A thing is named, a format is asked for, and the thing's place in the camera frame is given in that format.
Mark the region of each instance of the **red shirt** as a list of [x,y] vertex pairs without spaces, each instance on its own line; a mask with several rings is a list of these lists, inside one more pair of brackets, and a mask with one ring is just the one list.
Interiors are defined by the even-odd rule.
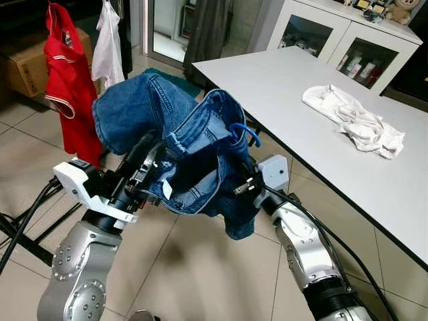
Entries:
[[49,2],[46,26],[46,98],[60,112],[64,148],[98,167],[102,147],[92,117],[97,95],[78,32],[66,8],[57,3]]

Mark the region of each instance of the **teddy bear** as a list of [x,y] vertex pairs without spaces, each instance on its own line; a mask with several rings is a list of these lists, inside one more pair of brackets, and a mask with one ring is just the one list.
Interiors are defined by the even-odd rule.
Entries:
[[410,21],[410,11],[419,4],[420,0],[395,0],[391,3],[385,12],[387,19],[406,25]]

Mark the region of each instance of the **gray curtain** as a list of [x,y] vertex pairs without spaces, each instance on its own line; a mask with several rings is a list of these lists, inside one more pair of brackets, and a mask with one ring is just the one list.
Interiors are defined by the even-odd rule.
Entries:
[[192,36],[187,46],[184,60],[186,78],[202,87],[206,77],[192,66],[220,58],[225,40],[227,12],[230,0],[197,0]]

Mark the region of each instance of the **tile floor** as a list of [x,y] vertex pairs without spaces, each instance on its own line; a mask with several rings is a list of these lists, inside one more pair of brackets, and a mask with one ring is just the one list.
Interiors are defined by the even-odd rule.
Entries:
[[[134,51],[135,76],[154,67],[183,73]],[[51,168],[70,159],[63,150],[56,112],[34,109],[27,100],[0,108],[0,211],[16,216],[27,208],[51,177]],[[255,158],[270,153],[288,158],[289,191],[354,248],[370,268],[401,320],[428,320],[428,277],[386,237],[368,224],[296,159],[262,134]],[[115,169],[121,157],[109,154],[102,166]],[[45,203],[27,228],[37,237],[75,201],[64,193]],[[41,243],[53,251],[84,209],[78,210]],[[269,217],[260,212],[255,233],[229,239],[222,218],[178,216],[164,207],[146,206],[137,224],[124,230],[122,245],[108,276],[103,321],[123,321],[148,308],[164,321],[313,320],[288,270]],[[354,287],[379,320],[387,313],[366,278],[340,248]],[[37,303],[50,269],[17,247],[0,277],[1,319],[37,320]]]

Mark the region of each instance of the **jeans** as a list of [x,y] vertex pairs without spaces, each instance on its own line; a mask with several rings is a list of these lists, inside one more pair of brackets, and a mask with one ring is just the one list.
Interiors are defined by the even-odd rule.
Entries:
[[250,159],[244,131],[236,139],[229,127],[245,124],[245,114],[226,91],[212,90],[198,104],[161,76],[143,73],[109,88],[92,111],[100,140],[116,154],[130,151],[148,130],[162,133],[169,151],[148,192],[169,209],[222,214],[234,239],[253,233],[253,197],[233,192],[244,184]]

